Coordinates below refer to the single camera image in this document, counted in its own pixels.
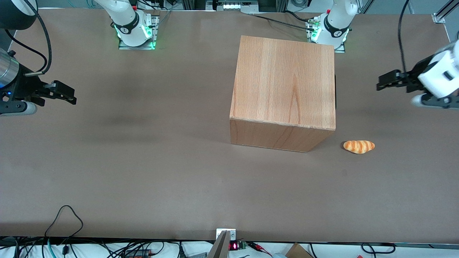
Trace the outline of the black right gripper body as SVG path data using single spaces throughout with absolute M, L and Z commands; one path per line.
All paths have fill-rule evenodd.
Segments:
M 8 96 L 7 101 L 1 100 L 1 108 L 16 108 L 13 101 L 29 101 L 33 104 L 43 107 L 45 100 L 36 96 L 36 92 L 44 89 L 45 82 L 41 81 L 38 76 L 26 77 L 24 74 L 31 72 L 24 65 L 19 65 L 19 71 L 16 77 L 1 88 L 1 99 Z

